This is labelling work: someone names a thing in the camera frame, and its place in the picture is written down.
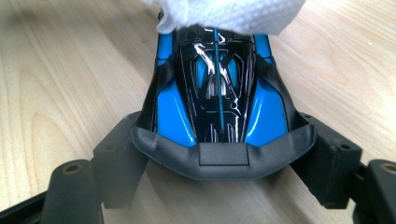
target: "wooden table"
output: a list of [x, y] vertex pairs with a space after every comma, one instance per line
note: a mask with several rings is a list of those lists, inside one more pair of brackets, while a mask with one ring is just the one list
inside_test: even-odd
[[[0, 2], [0, 210], [46, 190], [63, 162], [90, 159], [115, 124], [141, 108], [158, 11], [139, 0]], [[363, 147], [365, 163], [396, 161], [395, 12], [394, 0], [308, 0], [271, 37], [297, 108]], [[132, 211], [105, 217], [350, 223], [353, 207], [324, 209], [290, 168], [257, 181], [195, 182], [150, 162]]]

